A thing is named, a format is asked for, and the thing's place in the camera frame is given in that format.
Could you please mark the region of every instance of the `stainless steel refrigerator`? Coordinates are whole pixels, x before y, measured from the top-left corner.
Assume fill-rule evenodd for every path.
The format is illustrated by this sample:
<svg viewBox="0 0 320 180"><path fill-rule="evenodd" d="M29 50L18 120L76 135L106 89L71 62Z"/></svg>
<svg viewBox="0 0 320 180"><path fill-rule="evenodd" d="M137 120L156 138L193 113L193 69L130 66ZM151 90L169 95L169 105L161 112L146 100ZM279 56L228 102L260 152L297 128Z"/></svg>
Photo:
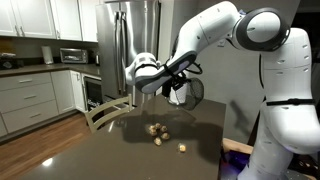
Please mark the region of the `stainless steel refrigerator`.
<svg viewBox="0 0 320 180"><path fill-rule="evenodd" d="M139 106L150 95L127 86L125 67L137 54L157 57L160 4L158 1L108 1L96 6L103 101L133 95Z"/></svg>

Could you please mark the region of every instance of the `cabinet drawer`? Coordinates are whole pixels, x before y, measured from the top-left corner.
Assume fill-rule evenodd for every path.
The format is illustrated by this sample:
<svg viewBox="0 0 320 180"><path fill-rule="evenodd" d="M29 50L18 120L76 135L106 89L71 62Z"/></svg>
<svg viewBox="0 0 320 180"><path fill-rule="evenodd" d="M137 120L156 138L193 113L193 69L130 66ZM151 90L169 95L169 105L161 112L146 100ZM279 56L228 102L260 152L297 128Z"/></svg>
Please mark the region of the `cabinet drawer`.
<svg viewBox="0 0 320 180"><path fill-rule="evenodd" d="M52 84L47 83L1 91L0 99L0 111L2 113L6 113L9 111L54 100L55 96Z"/></svg>
<svg viewBox="0 0 320 180"><path fill-rule="evenodd" d="M51 82L50 73L13 76L0 79L0 91Z"/></svg>
<svg viewBox="0 0 320 180"><path fill-rule="evenodd" d="M9 133L58 115L56 101L49 101L2 114Z"/></svg>

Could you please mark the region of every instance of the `wooden floor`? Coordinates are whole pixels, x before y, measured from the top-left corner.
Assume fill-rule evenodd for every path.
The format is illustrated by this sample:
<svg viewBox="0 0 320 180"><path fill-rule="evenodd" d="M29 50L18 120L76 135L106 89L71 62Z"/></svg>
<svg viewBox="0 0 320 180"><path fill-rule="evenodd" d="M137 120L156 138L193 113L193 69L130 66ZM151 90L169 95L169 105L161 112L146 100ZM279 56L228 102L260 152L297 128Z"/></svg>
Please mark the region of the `wooden floor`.
<svg viewBox="0 0 320 180"><path fill-rule="evenodd" d="M0 179L17 179L91 134L82 113L0 146Z"/></svg>

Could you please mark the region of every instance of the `wooden chair back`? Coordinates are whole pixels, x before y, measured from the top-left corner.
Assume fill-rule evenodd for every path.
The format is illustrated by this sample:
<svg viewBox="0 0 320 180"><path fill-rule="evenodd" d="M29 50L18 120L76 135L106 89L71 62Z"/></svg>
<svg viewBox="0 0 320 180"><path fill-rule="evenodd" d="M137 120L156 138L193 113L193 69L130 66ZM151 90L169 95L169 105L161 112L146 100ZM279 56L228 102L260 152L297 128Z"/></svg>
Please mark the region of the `wooden chair back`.
<svg viewBox="0 0 320 180"><path fill-rule="evenodd" d="M116 106L116 105L119 105L119 104L122 104L122 103L128 103L129 106L126 106L125 108L117 108L118 110L115 110L111 113L108 113L108 114L105 114L104 116L102 116L101 118L99 118L97 121L93 122L92 118L97 115L98 113L110 108L110 107L113 107L113 106ZM109 101L109 102L106 102L94 109L92 109L90 112L86 112L85 113L85 116L86 116L86 119L87 119L87 122L88 122L88 125L90 127L90 130L92 133L95 133L97 131L97 129L103 124L103 123L106 123L107 121L111 120L112 118L116 117L116 116L119 116L121 114L124 114L124 113L127 113L129 111L132 110L132 95L129 94L127 97L123 97L123 98L120 98L120 99L115 99L113 101Z"/></svg>

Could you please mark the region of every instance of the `kitchen counter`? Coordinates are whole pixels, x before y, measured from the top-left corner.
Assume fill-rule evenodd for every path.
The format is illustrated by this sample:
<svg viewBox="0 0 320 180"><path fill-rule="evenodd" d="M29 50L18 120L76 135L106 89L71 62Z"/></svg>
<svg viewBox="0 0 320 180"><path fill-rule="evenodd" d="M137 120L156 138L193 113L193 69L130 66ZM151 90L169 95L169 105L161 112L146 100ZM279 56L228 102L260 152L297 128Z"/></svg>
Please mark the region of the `kitchen counter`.
<svg viewBox="0 0 320 180"><path fill-rule="evenodd" d="M186 111L158 95L22 179L218 179L225 111L209 100ZM155 123L171 135L161 146L148 134ZM179 143L185 153L177 151Z"/></svg>
<svg viewBox="0 0 320 180"><path fill-rule="evenodd" d="M0 71L1 77L18 76L34 73L62 71L62 70L73 70L81 73L86 73L93 76L100 77L100 68L95 64L41 64L41 65L30 65L24 66L19 69L10 69Z"/></svg>

